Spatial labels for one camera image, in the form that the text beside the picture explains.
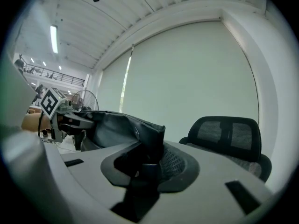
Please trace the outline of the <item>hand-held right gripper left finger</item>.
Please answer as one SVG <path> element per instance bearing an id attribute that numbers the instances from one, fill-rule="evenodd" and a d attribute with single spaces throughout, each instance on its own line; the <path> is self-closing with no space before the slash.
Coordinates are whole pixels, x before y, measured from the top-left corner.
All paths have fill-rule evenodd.
<path id="1" fill-rule="evenodd" d="M 140 148 L 129 146 L 106 157 L 100 166 L 103 175 L 114 186 L 128 187 L 139 175 Z"/>

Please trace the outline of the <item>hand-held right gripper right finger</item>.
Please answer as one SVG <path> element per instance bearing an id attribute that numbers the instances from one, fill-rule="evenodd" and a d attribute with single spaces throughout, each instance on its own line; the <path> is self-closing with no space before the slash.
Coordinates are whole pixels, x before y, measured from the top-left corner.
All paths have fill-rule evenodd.
<path id="1" fill-rule="evenodd" d="M 184 191 L 198 177 L 198 161 L 182 150 L 164 143 L 164 154 L 159 162 L 161 175 L 157 187 L 160 193 Z"/>

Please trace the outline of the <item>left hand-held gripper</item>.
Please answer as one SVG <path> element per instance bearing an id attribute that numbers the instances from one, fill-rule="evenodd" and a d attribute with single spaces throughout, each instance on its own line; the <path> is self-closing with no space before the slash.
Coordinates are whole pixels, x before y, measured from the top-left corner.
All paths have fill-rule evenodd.
<path id="1" fill-rule="evenodd" d="M 43 117 L 49 119 L 51 128 L 51 138 L 49 141 L 61 143 L 68 134 L 80 134 L 83 130 L 92 129 L 94 121 L 82 118 L 72 110 L 72 102 L 56 87 L 50 87 L 40 102 L 41 115 L 39 118 L 39 137 L 43 142 L 46 141 L 40 135 Z"/>

